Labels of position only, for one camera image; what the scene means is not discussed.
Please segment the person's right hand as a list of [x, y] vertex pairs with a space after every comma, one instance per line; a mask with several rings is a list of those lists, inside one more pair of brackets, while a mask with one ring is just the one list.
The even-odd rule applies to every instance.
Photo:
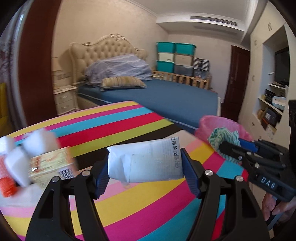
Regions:
[[282, 216], [279, 219], [279, 221], [286, 222], [292, 217], [295, 211], [295, 207], [296, 207], [295, 197], [293, 197], [293, 199], [290, 202], [281, 201], [279, 204], [276, 204], [276, 200], [274, 199], [274, 197], [271, 194], [266, 193], [262, 201], [261, 210], [262, 210], [262, 214], [265, 221], [269, 219], [271, 214], [278, 215], [282, 213]]

